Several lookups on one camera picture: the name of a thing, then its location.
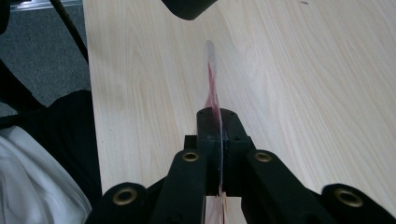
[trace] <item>black cable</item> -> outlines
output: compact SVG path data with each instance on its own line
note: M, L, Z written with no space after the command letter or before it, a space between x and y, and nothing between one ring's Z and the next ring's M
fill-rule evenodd
M64 5L62 5L61 0L49 0L49 1L52 3L52 6L55 8L56 12L58 12L62 21L64 21L64 25L66 25L67 29L70 32L70 35L75 40L79 51L81 52L82 56L84 56L85 61L88 63L87 48L85 47L85 44L82 41L81 36L79 35L75 24L70 20L69 14L64 9Z

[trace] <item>brass screw hole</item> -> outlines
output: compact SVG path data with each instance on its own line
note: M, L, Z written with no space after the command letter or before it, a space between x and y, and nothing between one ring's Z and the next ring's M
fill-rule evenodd
M349 190L337 189L334 194L338 201L348 206L361 207L363 205L363 200L361 199L361 197Z
M185 161L197 161L199 159L199 155L195 152L187 152L182 156Z
M133 202L137 198L135 189L127 187L119 189L113 196L113 203L116 205L125 205Z
M256 154L254 154L254 158L258 161L263 161L263 162L268 162L272 159L272 157L270 155L268 155L267 153L263 153L263 152L258 152Z

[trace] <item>floor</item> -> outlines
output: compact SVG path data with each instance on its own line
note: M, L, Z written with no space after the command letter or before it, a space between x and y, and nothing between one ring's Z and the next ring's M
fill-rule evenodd
M66 10L85 41L82 6ZM53 8L11 12L0 35L0 58L43 105L91 89L89 66ZM0 103L0 117L15 113Z

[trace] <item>wood grain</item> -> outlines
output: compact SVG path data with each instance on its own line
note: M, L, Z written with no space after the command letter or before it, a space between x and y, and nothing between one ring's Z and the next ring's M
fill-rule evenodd
M84 0L103 189L167 174L208 92L310 189L354 186L396 216L396 3L219 0L195 21L160 0ZM228 200L228 223L243 223Z

